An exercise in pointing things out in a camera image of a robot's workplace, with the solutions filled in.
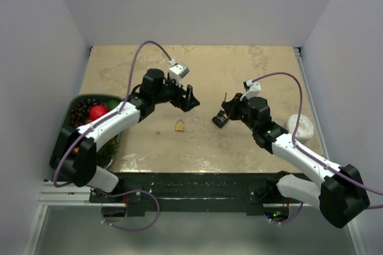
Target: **wooden table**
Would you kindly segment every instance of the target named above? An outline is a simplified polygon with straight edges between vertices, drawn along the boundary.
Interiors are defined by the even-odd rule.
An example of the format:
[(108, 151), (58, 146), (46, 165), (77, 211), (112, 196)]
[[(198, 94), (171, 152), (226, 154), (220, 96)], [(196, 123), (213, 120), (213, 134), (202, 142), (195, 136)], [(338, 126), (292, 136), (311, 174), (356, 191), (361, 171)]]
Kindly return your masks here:
[[(106, 93), (123, 97), (133, 54), (137, 45), (94, 46), (80, 93)], [(183, 85), (191, 84), (201, 105), (188, 113), (171, 104), (156, 107), (144, 121), (123, 132), (120, 149), (110, 167), (113, 172), (297, 172), (286, 161), (255, 144), (250, 130), (241, 122), (216, 127), (211, 118), (220, 109), (224, 94), (230, 100), (243, 92), (242, 82), (275, 71), (286, 71), (301, 78), (291, 47), (165, 45), (190, 73)], [(133, 86), (141, 83), (148, 68), (167, 72), (169, 63), (153, 45), (142, 49), (133, 75)], [(299, 94), (296, 83), (283, 75), (260, 81), (273, 119), (284, 125), (297, 113)], [(306, 92), (303, 114), (312, 122)], [(184, 132), (174, 131), (182, 119)], [(322, 154), (318, 137), (307, 144)]]

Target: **red tomato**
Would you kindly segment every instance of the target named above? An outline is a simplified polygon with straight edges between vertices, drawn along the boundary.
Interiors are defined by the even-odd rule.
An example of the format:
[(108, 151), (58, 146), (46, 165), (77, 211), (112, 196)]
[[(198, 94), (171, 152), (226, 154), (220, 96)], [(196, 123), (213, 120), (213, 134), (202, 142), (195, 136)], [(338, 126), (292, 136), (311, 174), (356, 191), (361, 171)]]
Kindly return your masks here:
[(103, 106), (103, 105), (96, 105), (95, 107), (93, 107), (90, 110), (89, 117), (93, 121), (93, 120), (99, 119), (100, 117), (106, 115), (108, 112), (109, 111), (108, 111), (108, 109), (105, 106)]

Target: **white wall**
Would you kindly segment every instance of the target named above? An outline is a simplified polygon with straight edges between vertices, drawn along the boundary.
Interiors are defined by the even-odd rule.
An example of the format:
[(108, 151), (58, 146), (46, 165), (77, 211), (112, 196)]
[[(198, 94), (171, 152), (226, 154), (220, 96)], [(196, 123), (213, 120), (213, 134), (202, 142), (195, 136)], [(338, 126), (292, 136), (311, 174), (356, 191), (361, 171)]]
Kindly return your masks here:
[(93, 44), (301, 46), (328, 0), (65, 0)]
[[(330, 0), (302, 53), (332, 160), (383, 190), (383, 0)], [(382, 254), (383, 211), (358, 223), (368, 254)]]
[(63, 0), (0, 0), (0, 254), (20, 254), (87, 59)]

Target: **gray floor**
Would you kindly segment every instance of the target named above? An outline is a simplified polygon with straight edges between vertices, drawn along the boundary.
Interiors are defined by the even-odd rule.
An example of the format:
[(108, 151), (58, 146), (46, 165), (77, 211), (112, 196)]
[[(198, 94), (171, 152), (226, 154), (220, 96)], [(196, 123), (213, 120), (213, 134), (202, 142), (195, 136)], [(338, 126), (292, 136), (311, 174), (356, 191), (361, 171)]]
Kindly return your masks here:
[[(348, 229), (331, 226), (311, 207), (284, 226), (245, 214), (164, 212), (143, 232), (100, 224), (100, 210), (90, 206), (50, 207), (36, 254), (355, 254)], [(153, 216), (148, 213), (144, 218), (127, 218), (124, 223), (142, 226)]]

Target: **brass padlock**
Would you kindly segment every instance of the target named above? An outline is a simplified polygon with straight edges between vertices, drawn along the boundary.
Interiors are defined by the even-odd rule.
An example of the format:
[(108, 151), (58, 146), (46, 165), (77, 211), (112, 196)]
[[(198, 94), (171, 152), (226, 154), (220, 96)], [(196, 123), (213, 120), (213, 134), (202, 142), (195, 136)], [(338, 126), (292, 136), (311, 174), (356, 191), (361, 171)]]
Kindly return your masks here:
[(184, 131), (185, 130), (185, 125), (182, 119), (177, 120), (175, 123), (175, 131)]

